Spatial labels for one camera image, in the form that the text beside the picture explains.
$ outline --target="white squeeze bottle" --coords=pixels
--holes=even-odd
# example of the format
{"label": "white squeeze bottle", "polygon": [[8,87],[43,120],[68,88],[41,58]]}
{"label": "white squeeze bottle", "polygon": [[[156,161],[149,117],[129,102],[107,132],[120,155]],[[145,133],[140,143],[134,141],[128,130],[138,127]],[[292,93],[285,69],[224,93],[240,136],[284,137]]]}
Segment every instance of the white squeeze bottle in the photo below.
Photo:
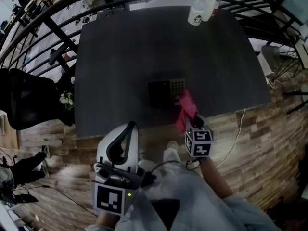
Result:
{"label": "white squeeze bottle", "polygon": [[215,2],[216,0],[205,0],[204,2],[204,11],[202,14],[202,21],[208,21],[211,17],[213,10],[215,8]]}
{"label": "white squeeze bottle", "polygon": [[204,11],[204,2],[203,0],[196,0],[189,11],[188,22],[193,26],[198,26],[202,20],[202,14]]}

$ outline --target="white flowers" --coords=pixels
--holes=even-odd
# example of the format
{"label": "white flowers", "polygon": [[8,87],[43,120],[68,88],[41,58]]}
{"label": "white flowers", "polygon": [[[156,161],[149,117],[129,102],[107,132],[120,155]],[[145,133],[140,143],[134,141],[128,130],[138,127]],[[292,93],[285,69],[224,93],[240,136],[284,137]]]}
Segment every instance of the white flowers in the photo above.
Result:
{"label": "white flowers", "polygon": [[64,105],[66,111],[71,111],[74,108],[74,101],[72,100],[73,94],[65,92],[61,94],[60,103]]}

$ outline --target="wooden floor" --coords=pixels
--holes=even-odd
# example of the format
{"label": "wooden floor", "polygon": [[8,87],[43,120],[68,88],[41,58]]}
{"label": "wooden floor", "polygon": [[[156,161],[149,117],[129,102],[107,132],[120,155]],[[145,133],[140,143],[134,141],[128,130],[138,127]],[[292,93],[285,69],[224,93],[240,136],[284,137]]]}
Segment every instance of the wooden floor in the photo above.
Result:
{"label": "wooden floor", "polygon": [[[303,157],[308,142],[308,107],[287,116],[286,110],[301,103],[301,97],[284,99],[283,91],[298,90],[308,75],[298,75],[292,81],[285,77],[271,89],[272,102],[248,109],[243,118],[242,131],[235,149],[219,165],[228,184],[235,193],[266,210],[273,207],[283,195],[291,201],[298,195],[297,164]],[[210,126],[215,133],[213,160],[221,162],[234,144],[243,111],[211,117]],[[47,160],[50,177],[26,187],[53,186],[92,211],[90,181],[96,149],[102,137],[77,139],[73,127],[60,121],[49,121],[21,132],[22,141],[63,140],[63,144],[50,147]],[[169,140],[181,145],[180,157],[186,160],[184,137],[174,126],[150,128],[141,131],[141,145],[151,159],[161,160]],[[34,155],[40,148],[5,150],[18,159]],[[51,188],[35,188],[30,193],[39,199],[37,204],[27,204],[19,210],[26,221],[47,231],[81,231],[95,222],[95,216],[77,206]]]}

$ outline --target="tabletop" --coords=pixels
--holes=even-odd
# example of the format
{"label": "tabletop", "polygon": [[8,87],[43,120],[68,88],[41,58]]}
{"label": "tabletop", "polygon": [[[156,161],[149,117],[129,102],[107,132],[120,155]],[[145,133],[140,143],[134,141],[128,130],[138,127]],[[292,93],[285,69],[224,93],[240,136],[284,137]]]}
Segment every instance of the tabletop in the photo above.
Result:
{"label": "tabletop", "polygon": [[192,26],[189,7],[119,13],[82,28],[75,79],[78,137],[103,135],[134,120],[172,124],[178,108],[151,108],[147,82],[185,78],[203,116],[270,102],[257,56],[227,10]]}

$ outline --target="pink towel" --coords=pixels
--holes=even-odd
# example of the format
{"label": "pink towel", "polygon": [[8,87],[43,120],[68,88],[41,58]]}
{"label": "pink towel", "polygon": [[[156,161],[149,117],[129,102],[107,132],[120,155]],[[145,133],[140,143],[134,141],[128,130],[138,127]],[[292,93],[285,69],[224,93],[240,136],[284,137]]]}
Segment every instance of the pink towel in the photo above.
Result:
{"label": "pink towel", "polygon": [[181,104],[181,112],[179,114],[178,120],[175,123],[175,126],[184,133],[186,130],[186,122],[185,117],[188,116],[191,119],[194,119],[194,116],[198,112],[196,105],[194,104],[191,95],[187,90],[182,97],[180,97],[180,104]]}

